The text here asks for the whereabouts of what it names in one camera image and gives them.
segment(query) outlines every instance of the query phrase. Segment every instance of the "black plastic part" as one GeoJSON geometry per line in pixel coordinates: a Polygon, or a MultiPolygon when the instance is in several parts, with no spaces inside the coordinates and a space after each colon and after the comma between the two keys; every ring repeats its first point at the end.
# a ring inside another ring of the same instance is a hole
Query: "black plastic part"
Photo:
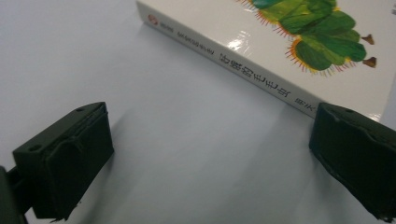
{"type": "Polygon", "coordinates": [[[113,151],[105,103],[70,112],[14,150],[35,215],[68,219],[113,151]]]}
{"type": "Polygon", "coordinates": [[[396,132],[337,105],[320,104],[309,144],[326,170],[376,218],[396,217],[396,132]]]}
{"type": "Polygon", "coordinates": [[[32,207],[35,200],[35,192],[32,189],[32,184],[21,177],[17,167],[8,171],[7,175],[18,209],[24,214],[32,207]]]}
{"type": "Polygon", "coordinates": [[[6,170],[0,166],[0,223],[25,224],[23,214],[18,209],[6,170]]]}

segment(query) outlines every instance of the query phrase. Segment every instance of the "caterpillar illustration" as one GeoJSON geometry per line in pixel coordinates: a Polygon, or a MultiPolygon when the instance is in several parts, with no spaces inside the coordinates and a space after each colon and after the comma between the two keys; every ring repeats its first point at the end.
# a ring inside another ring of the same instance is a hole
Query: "caterpillar illustration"
{"type": "MultiPolygon", "coordinates": [[[[262,24],[274,24],[276,31],[292,37],[287,57],[311,73],[343,71],[357,62],[375,67],[376,58],[364,60],[356,22],[339,10],[336,0],[236,0],[257,11],[262,24]]],[[[374,44],[371,35],[363,37],[374,44]]]]}

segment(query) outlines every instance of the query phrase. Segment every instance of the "white table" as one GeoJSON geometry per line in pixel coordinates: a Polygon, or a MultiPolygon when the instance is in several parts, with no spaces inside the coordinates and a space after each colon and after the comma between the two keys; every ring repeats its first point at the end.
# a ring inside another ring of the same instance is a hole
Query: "white table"
{"type": "MultiPolygon", "coordinates": [[[[135,1],[0,1],[0,73],[8,170],[51,123],[107,103],[116,153],[67,223],[381,223],[309,151],[311,118],[147,27],[135,1]]],[[[395,114],[394,85],[381,122],[395,114]]]]}

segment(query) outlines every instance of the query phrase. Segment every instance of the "book cover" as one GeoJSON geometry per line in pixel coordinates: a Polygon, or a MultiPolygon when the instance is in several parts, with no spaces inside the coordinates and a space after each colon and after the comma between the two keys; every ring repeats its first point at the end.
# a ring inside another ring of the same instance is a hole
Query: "book cover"
{"type": "Polygon", "coordinates": [[[137,0],[149,26],[315,117],[379,121],[396,73],[396,0],[137,0]]]}

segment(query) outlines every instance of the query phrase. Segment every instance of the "book spine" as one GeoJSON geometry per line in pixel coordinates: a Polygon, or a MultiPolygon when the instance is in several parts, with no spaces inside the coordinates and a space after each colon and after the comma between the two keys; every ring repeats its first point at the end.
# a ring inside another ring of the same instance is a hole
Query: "book spine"
{"type": "Polygon", "coordinates": [[[206,58],[296,107],[306,115],[315,117],[318,104],[323,102],[318,97],[247,60],[243,55],[204,34],[193,31],[170,16],[164,15],[160,10],[150,7],[142,1],[136,3],[142,21],[150,27],[174,38],[190,49],[194,49],[206,58]]]}

